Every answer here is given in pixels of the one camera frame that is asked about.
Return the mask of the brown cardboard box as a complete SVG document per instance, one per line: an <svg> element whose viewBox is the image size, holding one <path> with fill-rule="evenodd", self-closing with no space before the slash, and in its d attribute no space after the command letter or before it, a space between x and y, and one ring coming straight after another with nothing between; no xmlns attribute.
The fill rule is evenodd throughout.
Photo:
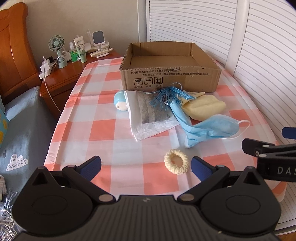
<svg viewBox="0 0 296 241"><path fill-rule="evenodd" d="M179 83L188 92L215 92L221 68L195 43L131 43L120 66L124 90L152 92Z"/></svg>

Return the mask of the green small box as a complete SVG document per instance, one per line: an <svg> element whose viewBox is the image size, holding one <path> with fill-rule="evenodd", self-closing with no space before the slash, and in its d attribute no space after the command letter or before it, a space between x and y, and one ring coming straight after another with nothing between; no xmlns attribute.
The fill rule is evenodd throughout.
<svg viewBox="0 0 296 241"><path fill-rule="evenodd" d="M70 56L71 56L72 63L80 60L80 57L79 57L78 52L76 50L71 51Z"/></svg>

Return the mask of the cream knitted scrunchie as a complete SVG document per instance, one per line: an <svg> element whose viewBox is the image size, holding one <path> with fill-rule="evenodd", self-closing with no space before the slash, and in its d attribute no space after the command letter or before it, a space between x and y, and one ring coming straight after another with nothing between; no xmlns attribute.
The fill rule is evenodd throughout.
<svg viewBox="0 0 296 241"><path fill-rule="evenodd" d="M190 168L188 156L177 149L172 149L165 154L164 163L167 170L176 175L187 173Z"/></svg>

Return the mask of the green tube bottle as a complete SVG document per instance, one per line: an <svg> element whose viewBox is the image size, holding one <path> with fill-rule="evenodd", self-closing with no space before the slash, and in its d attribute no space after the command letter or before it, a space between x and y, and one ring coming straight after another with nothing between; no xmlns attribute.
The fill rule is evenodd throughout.
<svg viewBox="0 0 296 241"><path fill-rule="evenodd" d="M85 63L87 61L87 58L86 58L86 52L85 52L84 45L80 44L78 47L76 47L76 49L77 49L80 61L82 63Z"/></svg>

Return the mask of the blue tassel sachet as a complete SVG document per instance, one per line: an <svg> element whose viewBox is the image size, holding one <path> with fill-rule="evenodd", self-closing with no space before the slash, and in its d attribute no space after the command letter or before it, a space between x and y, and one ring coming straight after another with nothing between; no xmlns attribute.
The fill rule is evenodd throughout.
<svg viewBox="0 0 296 241"><path fill-rule="evenodd" d="M182 85L178 82L174 82L169 87L162 87L156 91L144 93L152 96L152 99L149 101L151 106L163 109L167 109L173 101L179 106L182 106L183 99L191 101L196 98L183 90Z"/></svg>

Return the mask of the white card box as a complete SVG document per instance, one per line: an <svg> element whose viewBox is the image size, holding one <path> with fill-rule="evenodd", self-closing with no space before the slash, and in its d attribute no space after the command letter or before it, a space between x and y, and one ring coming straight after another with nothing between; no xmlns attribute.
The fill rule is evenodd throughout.
<svg viewBox="0 0 296 241"><path fill-rule="evenodd" d="M75 39L73 39L75 47L80 47L80 46L84 46L84 38L83 36L79 36L76 37Z"/></svg>

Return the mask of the light blue round toy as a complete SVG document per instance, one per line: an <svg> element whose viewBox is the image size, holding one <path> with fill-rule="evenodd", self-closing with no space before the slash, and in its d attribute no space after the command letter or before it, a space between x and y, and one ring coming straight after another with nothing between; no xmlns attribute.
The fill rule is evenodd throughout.
<svg viewBox="0 0 296 241"><path fill-rule="evenodd" d="M119 111L127 111L126 99L123 90L116 92L113 103Z"/></svg>

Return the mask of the cream yellow cloth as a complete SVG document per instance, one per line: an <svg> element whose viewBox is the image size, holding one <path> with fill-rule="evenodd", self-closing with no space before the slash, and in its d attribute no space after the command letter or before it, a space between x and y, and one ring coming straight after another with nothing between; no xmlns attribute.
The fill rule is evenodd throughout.
<svg viewBox="0 0 296 241"><path fill-rule="evenodd" d="M226 103L212 94L205 92L189 92L194 97L187 100L180 97L181 107L185 114L196 121L204 121L215 114L221 114L226 109Z"/></svg>

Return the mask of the grey cloud-print bedding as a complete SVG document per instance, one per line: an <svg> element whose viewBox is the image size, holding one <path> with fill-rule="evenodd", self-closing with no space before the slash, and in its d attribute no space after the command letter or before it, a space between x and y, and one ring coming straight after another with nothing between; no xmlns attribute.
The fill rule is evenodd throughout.
<svg viewBox="0 0 296 241"><path fill-rule="evenodd" d="M1 145L1 175L12 192L20 192L31 174L43 166L57 121L33 87L1 105L8 130Z"/></svg>

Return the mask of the grey small fabric pouch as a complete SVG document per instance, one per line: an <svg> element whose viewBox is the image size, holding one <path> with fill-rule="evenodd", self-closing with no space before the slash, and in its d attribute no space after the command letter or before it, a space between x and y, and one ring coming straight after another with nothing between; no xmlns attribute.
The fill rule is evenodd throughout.
<svg viewBox="0 0 296 241"><path fill-rule="evenodd" d="M141 91L136 92L138 105L140 109L140 116L142 123L154 123L156 121L165 121L170 118L168 111L151 105L153 99L152 94L144 93Z"/></svg>

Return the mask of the white lace-edged cloth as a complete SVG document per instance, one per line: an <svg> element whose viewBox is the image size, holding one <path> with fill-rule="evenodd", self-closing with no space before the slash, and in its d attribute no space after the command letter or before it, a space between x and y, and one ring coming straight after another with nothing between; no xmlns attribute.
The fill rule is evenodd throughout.
<svg viewBox="0 0 296 241"><path fill-rule="evenodd" d="M129 90L123 93L128 109L130 130L137 142L179 125L169 108L151 105L152 94Z"/></svg>

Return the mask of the white stand with screen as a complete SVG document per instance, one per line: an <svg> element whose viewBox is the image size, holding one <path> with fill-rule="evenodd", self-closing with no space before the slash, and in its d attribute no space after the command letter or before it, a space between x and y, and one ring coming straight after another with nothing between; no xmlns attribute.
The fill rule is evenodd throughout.
<svg viewBox="0 0 296 241"><path fill-rule="evenodd" d="M109 42L105 39L103 31L90 32L87 30L89 37L89 45L86 47L87 52L95 52L99 49L106 49L109 47Z"/></svg>

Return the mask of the blue surgical face mask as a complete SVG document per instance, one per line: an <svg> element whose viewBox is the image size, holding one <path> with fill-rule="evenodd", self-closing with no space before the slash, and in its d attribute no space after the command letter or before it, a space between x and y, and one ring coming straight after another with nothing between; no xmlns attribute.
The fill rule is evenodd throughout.
<svg viewBox="0 0 296 241"><path fill-rule="evenodd" d="M176 101L172 101L169 107L186 134L186 148L192 148L201 142L218 138L226 140L237 138L245 132L240 130L240 124L247 123L247 126L251 125L248 120L236 120L222 114L215 114L193 125L189 116L183 112Z"/></svg>

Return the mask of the wooden bed headboard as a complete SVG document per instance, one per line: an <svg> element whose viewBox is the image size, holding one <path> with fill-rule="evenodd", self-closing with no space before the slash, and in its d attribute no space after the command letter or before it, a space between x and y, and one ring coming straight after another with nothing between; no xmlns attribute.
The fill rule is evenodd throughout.
<svg viewBox="0 0 296 241"><path fill-rule="evenodd" d="M27 15L25 3L1 10L1 99L4 104L41 85L27 37Z"/></svg>

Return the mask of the white remote control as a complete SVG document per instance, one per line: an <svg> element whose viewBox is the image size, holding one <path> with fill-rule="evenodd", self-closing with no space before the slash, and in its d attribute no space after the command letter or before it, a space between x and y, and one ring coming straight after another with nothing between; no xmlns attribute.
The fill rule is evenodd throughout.
<svg viewBox="0 0 296 241"><path fill-rule="evenodd" d="M113 49L111 47L105 48L105 49L98 49L95 52L90 53L91 57L97 57L97 56L101 56L101 55L108 55L109 52L113 51Z"/></svg>

